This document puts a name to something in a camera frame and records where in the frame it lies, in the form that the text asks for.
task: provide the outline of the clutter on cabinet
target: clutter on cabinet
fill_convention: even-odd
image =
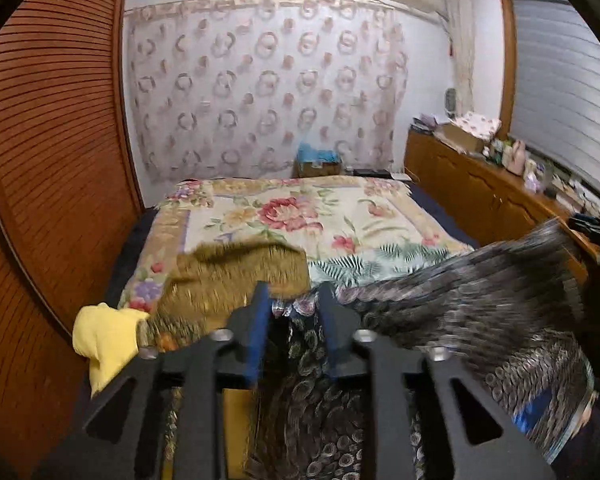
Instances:
[[[558,190],[555,189],[555,187],[553,185],[549,186],[548,188],[546,188],[544,191],[544,196],[549,197],[552,200],[556,200],[557,196],[558,196]]]
[[[401,182],[411,182],[413,180],[411,175],[407,173],[392,173],[391,178],[394,180],[400,180]]]
[[[540,181],[541,190],[544,191],[544,189],[546,189],[546,187],[549,186],[554,179],[554,165],[549,161],[538,164],[536,175]]]
[[[517,140],[510,149],[509,160],[503,166],[507,168],[511,173],[520,176],[525,170],[525,142],[523,140]]]
[[[489,142],[500,129],[502,123],[499,119],[487,119],[483,115],[467,112],[463,116],[451,120],[451,124],[478,139]]]
[[[502,150],[502,166],[509,169],[509,164],[511,163],[512,158],[513,146],[505,145],[504,149]]]
[[[455,88],[447,88],[445,92],[445,113],[449,118],[454,118],[458,113],[458,91]]]
[[[536,168],[538,167],[538,163],[534,161],[532,158],[527,158],[525,160],[525,173],[523,174],[523,179],[526,180],[526,177],[533,173],[536,173]]]
[[[499,120],[468,112],[446,123],[438,121],[434,135],[458,153],[481,153],[499,128]]]
[[[600,216],[600,204],[592,202],[591,200],[585,200],[584,210],[588,215]]]
[[[563,208],[565,208],[571,214],[580,212],[580,210],[578,208],[576,208],[576,206],[573,204],[573,202],[571,202],[571,200],[569,200],[567,197],[565,197],[562,194],[559,194],[558,196],[556,196],[555,200],[558,204],[560,204]]]
[[[429,114],[420,114],[419,119],[414,118],[414,120],[425,124],[427,127],[430,128],[431,131],[435,130],[437,128],[438,124],[447,122],[446,118],[441,118],[440,121],[438,121],[437,118],[435,117],[435,115],[429,115]]]
[[[419,134],[429,134],[430,135],[435,130],[435,125],[430,126],[429,123],[414,117],[413,123],[411,123],[410,129]]]
[[[564,194],[572,201],[578,204],[581,208],[585,205],[584,197],[580,196],[575,189],[575,184],[569,184],[564,187]]]
[[[502,153],[504,151],[504,141],[500,139],[493,139],[491,142],[490,149],[490,162],[495,164],[496,166],[502,166]]]
[[[532,193],[537,193],[541,188],[542,184],[535,171],[530,171],[525,175],[525,189],[528,189]]]

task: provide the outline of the floral bedspread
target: floral bedspread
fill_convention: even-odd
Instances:
[[[302,248],[314,283],[362,284],[472,250],[396,180],[325,176],[189,180],[159,205],[120,306],[151,312],[182,251],[254,236]]]

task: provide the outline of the cardboard box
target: cardboard box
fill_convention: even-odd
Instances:
[[[453,123],[442,124],[439,128],[448,140],[466,150],[467,153],[481,153],[486,145],[485,140],[472,136]]]
[[[321,162],[319,165],[311,162],[293,162],[293,178],[309,178],[312,176],[330,176],[342,173],[340,162]]]

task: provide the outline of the dark blue bed sheet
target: dark blue bed sheet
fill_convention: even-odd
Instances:
[[[474,249],[480,247],[480,244],[471,238],[467,233],[462,231],[457,225],[456,221],[446,214],[442,206],[431,198],[420,186],[413,182],[408,182],[409,188],[411,189],[411,198],[429,213],[437,223],[442,226],[449,236],[452,236],[456,240],[460,240],[462,243],[470,245]]]
[[[147,209],[133,226],[129,237],[126,238],[122,250],[115,260],[113,272],[111,273],[111,278],[108,280],[108,286],[104,294],[104,302],[108,306],[117,308],[126,283],[135,272],[135,267],[137,267],[140,254],[146,243],[146,238],[148,238],[148,232],[150,232],[153,220],[157,214],[157,209],[152,207]]]

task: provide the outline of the metal bolt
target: metal bolt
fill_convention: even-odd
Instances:
[[[372,341],[375,341],[377,337],[378,334],[375,333],[373,330],[360,329],[353,332],[353,339],[356,340],[358,343],[370,343]]]
[[[450,352],[443,346],[436,346],[430,349],[429,355],[433,361],[445,361],[451,357]]]
[[[158,349],[155,346],[141,346],[138,348],[138,355],[141,359],[157,359],[158,358]]]
[[[230,341],[233,339],[233,332],[228,328],[219,328],[218,330],[213,330],[213,332],[211,332],[211,339],[220,342]]]

